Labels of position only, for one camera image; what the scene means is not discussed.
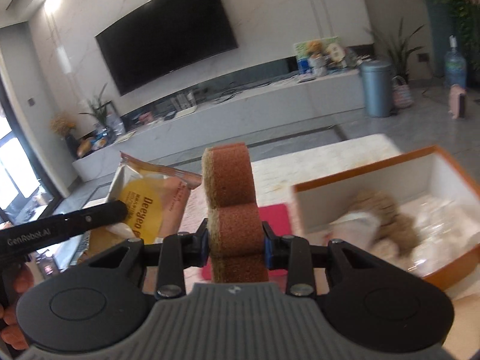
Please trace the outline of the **person left hand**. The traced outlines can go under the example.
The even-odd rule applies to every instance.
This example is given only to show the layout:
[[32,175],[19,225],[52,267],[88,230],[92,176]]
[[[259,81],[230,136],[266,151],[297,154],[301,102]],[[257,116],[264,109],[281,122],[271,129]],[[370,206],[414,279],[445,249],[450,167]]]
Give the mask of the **person left hand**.
[[[22,295],[32,288],[33,285],[34,278],[32,272],[28,266],[23,265],[13,281],[13,289],[15,289],[18,295]],[[18,326],[16,306],[10,305],[6,309],[1,307],[1,320],[6,324],[5,328],[1,330],[2,341],[15,350],[26,350],[29,344]]]

